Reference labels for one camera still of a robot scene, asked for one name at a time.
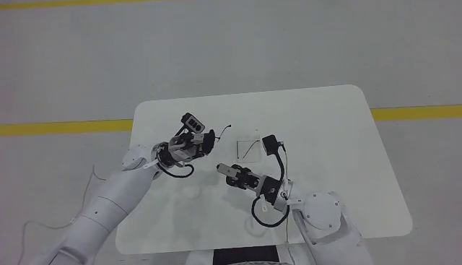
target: black cable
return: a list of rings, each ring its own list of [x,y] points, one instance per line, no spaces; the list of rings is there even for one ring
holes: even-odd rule
[[[256,197],[255,200],[253,200],[253,202],[252,202],[252,210],[251,210],[251,212],[252,212],[252,217],[255,219],[255,221],[257,221],[258,224],[260,224],[260,225],[262,225],[262,226],[264,226],[264,227],[274,228],[274,227],[277,227],[277,226],[279,226],[280,224],[282,224],[283,221],[285,221],[285,220],[287,219],[287,217],[289,216],[289,213],[290,213],[290,206],[287,205],[287,207],[286,207],[286,212],[285,212],[284,216],[282,216],[282,218],[281,218],[278,222],[276,222],[276,223],[274,223],[274,224],[266,224],[266,223],[262,222],[262,221],[257,217],[257,215],[255,214],[255,205],[257,204],[257,201],[258,201],[259,199],[260,199],[260,196]]]
[[[281,156],[279,156],[279,153],[276,153],[276,160],[277,163],[279,164],[279,167],[281,168],[281,178],[279,178],[279,182],[282,183],[284,180],[284,164],[282,163]]]
[[[282,149],[284,150],[285,154],[286,154],[286,158],[287,158],[287,152],[286,152],[286,148],[284,146],[284,144],[280,144],[279,145],[280,147],[282,147]],[[274,154],[276,156],[276,160],[279,164],[279,167],[281,168],[281,177],[279,178],[279,183],[280,183],[280,186],[282,185],[282,183],[284,182],[284,172],[285,172],[285,169],[284,169],[284,164],[282,163],[282,160],[281,160],[281,156],[279,155],[278,152],[276,152],[276,154]],[[268,228],[274,228],[274,227],[277,227],[279,226],[280,224],[283,223],[283,221],[285,221],[287,219],[287,217],[289,216],[289,213],[290,213],[290,205],[287,205],[286,207],[286,212],[284,214],[284,216],[282,216],[282,218],[274,223],[274,224],[266,224],[265,222],[262,222],[258,217],[257,215],[255,214],[255,205],[257,204],[257,201],[260,199],[260,196],[256,197],[255,200],[253,200],[252,202],[252,209],[251,209],[251,213],[252,213],[252,217],[255,219],[255,221],[257,221],[258,224],[264,226],[264,227],[268,227]]]
[[[190,175],[192,175],[194,173],[194,166],[192,165],[189,165],[189,164],[186,164],[184,165],[185,167],[190,167],[191,168],[191,171],[186,174],[186,175],[175,175],[175,174],[172,174],[170,173],[169,171],[167,171],[166,169],[162,168],[162,166],[157,166],[162,172],[166,173],[167,175],[169,175],[170,177],[174,177],[174,178],[187,178],[189,177]]]
[[[218,139],[217,142],[219,142],[219,140],[222,138],[222,135],[223,135],[223,133],[225,132],[225,129],[230,128],[230,127],[231,127],[231,125],[225,126],[225,128],[224,128],[223,131],[222,131],[222,133],[221,133],[219,136],[216,136],[216,137],[215,137],[215,139]]]
[[[249,151],[250,151],[250,149],[252,149],[253,145],[254,145],[254,144],[256,144],[256,143],[258,143],[259,141],[260,141],[260,140],[259,140],[259,139],[257,139],[256,141],[254,141],[254,143],[253,143],[253,144],[251,144],[251,145],[250,145],[250,147],[248,148],[247,152],[245,152],[245,154],[244,154],[244,157],[243,157],[243,158],[245,158],[245,156],[246,156],[246,155],[249,153]]]

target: gray floor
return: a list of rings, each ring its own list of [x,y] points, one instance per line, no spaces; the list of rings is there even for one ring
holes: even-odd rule
[[[132,118],[144,100],[332,84],[358,85],[371,108],[462,103],[461,1],[175,0],[0,11],[0,123]],[[459,264],[462,120],[378,129],[414,229],[369,239],[376,264]],[[129,137],[0,138],[0,264],[16,263],[24,221],[69,221],[92,165],[102,176],[120,170]],[[32,225],[25,261],[60,234]],[[96,264],[186,258],[123,256],[114,237]]]

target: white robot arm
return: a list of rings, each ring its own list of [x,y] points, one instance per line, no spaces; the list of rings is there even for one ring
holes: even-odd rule
[[[278,142],[274,135],[263,138],[262,142],[266,154],[275,155],[278,160],[279,180],[257,175],[239,165],[217,166],[218,172],[227,176],[228,185],[256,192],[251,208],[255,220],[262,226],[276,227],[292,212],[316,265],[373,265],[367,246],[340,197],[334,192],[303,192],[293,182],[285,182],[284,165],[278,153],[279,147],[285,151],[284,143]],[[283,218],[274,224],[260,221],[254,210],[258,200],[264,202],[264,212],[270,204],[275,210],[284,212]]]
[[[123,170],[101,185],[63,238],[32,264],[92,265],[109,234],[135,209],[153,180],[162,173],[177,178],[192,174],[192,165],[184,165],[191,168],[187,175],[173,175],[168,169],[208,155],[214,147],[215,133],[211,130],[201,134],[204,125],[190,113],[181,121],[183,127],[168,143],[130,148],[123,158]]]

